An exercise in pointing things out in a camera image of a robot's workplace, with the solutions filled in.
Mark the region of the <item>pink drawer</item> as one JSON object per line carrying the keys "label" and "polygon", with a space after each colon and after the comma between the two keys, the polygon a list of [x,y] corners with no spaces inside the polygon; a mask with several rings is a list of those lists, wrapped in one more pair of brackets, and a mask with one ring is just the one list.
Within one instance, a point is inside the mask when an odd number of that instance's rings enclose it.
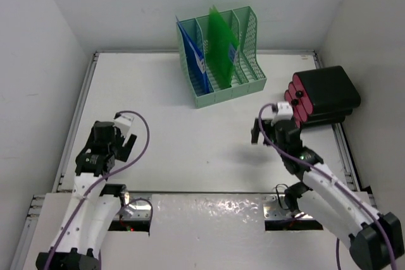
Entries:
{"label": "pink drawer", "polygon": [[305,123],[309,122],[309,116],[313,114],[314,106],[297,73],[293,75],[292,81],[288,84],[284,99],[293,108],[293,118],[297,126],[302,128]]}

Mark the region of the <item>black drawer box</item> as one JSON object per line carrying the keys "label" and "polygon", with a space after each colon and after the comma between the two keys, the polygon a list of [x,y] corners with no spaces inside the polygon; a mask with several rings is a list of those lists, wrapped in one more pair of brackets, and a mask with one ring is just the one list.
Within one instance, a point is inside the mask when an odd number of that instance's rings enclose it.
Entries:
{"label": "black drawer box", "polygon": [[300,129],[342,123],[361,104],[360,94],[341,66],[295,73],[314,106],[309,122]]}

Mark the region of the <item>green mesh file organizer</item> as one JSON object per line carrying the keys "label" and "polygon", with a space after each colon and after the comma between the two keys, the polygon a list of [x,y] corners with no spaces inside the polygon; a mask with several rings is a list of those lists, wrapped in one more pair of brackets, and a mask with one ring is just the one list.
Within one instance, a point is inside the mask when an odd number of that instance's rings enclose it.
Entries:
{"label": "green mesh file organizer", "polygon": [[218,104],[242,97],[244,95],[259,92],[265,87],[266,76],[263,70],[260,68],[256,57],[258,23],[255,12],[251,7],[245,6],[227,11],[221,11],[220,13],[232,27],[232,31],[238,38],[239,50],[237,52],[237,60],[235,63],[231,86],[227,89],[220,89],[206,61],[206,53],[208,48],[208,15],[195,18],[199,28],[201,29],[202,46],[210,89],[210,93],[205,95],[197,96],[194,92],[187,70],[187,62],[181,33],[176,23],[181,70],[190,88],[196,108],[211,106],[213,104]]}

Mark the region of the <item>blue plastic folder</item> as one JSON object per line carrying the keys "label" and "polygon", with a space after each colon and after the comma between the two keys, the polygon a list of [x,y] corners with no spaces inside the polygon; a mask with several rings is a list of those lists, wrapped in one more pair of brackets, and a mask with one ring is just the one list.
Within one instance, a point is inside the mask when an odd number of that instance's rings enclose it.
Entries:
{"label": "blue plastic folder", "polygon": [[177,26],[185,51],[189,78],[197,96],[210,93],[208,76],[206,72],[205,58],[202,45],[201,29],[197,20],[190,19],[180,21]]}

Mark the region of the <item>green plastic folder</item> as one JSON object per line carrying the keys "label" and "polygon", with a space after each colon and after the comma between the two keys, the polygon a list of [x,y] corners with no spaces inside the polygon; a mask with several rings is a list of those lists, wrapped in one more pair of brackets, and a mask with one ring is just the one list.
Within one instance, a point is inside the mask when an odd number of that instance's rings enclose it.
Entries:
{"label": "green plastic folder", "polygon": [[208,15],[206,61],[220,89],[231,86],[239,50],[239,40],[232,27],[215,6]]}

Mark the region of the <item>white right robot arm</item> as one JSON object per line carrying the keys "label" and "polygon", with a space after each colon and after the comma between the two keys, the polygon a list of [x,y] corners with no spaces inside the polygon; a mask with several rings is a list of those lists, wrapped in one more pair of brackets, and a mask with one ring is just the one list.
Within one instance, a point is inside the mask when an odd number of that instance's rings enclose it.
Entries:
{"label": "white right robot arm", "polygon": [[252,144],[258,143],[260,135],[299,180],[284,192],[284,204],[291,213],[308,214],[333,233],[360,269],[396,269],[396,259],[404,255],[397,216],[382,214],[343,184],[315,151],[303,145],[293,120],[256,118]]}

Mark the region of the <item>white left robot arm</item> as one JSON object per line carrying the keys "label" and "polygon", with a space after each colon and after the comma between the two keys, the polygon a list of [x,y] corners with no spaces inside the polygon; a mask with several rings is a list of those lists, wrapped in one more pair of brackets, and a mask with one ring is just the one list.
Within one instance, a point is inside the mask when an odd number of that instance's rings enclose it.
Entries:
{"label": "white left robot arm", "polygon": [[100,269],[99,253],[114,217],[124,206],[127,188],[108,183],[116,161],[125,162],[137,139],[134,118],[96,121],[75,164],[74,186],[64,219],[47,252],[38,254],[37,269]]}

